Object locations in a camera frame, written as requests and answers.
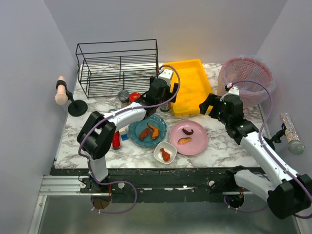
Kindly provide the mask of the red lid sauce jar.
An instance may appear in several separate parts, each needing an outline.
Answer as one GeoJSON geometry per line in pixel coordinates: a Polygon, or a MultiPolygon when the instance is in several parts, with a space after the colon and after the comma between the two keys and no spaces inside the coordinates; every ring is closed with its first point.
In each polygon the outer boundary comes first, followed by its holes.
{"type": "Polygon", "coordinates": [[[129,95],[129,101],[132,103],[132,102],[135,102],[138,98],[140,98],[141,94],[139,92],[133,92],[133,93],[130,93],[129,95]]]}

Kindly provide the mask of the dark sauce glass bottle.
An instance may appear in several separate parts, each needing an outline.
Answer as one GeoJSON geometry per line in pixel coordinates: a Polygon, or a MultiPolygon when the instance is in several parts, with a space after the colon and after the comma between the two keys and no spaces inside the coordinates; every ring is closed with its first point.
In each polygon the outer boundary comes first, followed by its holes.
{"type": "Polygon", "coordinates": [[[159,109],[160,109],[162,112],[168,112],[168,111],[170,111],[170,108],[171,108],[171,103],[170,103],[170,102],[165,103],[165,104],[163,104],[163,105],[161,105],[161,106],[159,107],[159,109]]]}

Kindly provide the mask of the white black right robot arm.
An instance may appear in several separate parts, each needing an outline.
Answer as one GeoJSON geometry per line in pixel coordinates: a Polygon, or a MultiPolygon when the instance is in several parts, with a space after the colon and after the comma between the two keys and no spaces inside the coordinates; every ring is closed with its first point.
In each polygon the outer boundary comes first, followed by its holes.
{"type": "Polygon", "coordinates": [[[266,201],[280,219],[297,215],[311,206],[312,179],[287,166],[265,142],[256,126],[244,118],[243,102],[238,95],[209,94],[199,105],[200,113],[206,114],[209,107],[212,107],[209,116],[225,125],[227,134],[251,154],[268,177],[261,178],[242,166],[235,167],[232,173],[238,187],[266,201]]]}

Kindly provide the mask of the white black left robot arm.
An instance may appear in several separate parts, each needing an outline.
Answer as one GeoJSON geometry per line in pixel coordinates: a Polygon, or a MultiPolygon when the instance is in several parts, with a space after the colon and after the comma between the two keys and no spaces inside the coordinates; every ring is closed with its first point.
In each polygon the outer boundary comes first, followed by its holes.
{"type": "Polygon", "coordinates": [[[100,185],[109,175],[105,155],[109,152],[114,134],[119,129],[153,115],[157,108],[170,101],[175,102],[181,81],[174,84],[173,91],[161,78],[151,78],[149,90],[129,106],[108,114],[92,112],[77,136],[78,154],[87,159],[89,177],[100,185]]]}

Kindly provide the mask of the grey cap salt grinder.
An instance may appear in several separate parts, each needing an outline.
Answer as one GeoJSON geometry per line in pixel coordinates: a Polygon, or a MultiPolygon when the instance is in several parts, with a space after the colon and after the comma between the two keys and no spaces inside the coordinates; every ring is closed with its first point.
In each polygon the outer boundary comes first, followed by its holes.
{"type": "Polygon", "coordinates": [[[117,97],[120,101],[120,108],[125,108],[129,105],[130,93],[126,90],[121,90],[118,92],[117,97]]]}

